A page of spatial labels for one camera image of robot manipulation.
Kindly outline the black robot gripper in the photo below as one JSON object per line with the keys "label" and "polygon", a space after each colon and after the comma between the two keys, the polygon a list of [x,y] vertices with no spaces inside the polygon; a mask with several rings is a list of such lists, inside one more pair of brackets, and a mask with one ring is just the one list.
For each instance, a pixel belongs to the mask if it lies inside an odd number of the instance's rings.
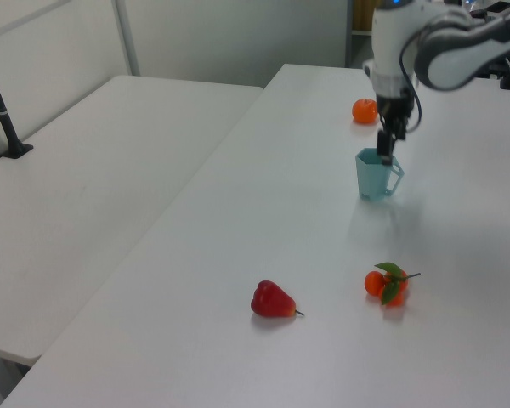
{"label": "black robot gripper", "polygon": [[411,117],[411,96],[389,98],[377,95],[377,112],[384,126],[377,133],[377,154],[383,165],[391,165],[394,158],[394,140],[405,140]]}

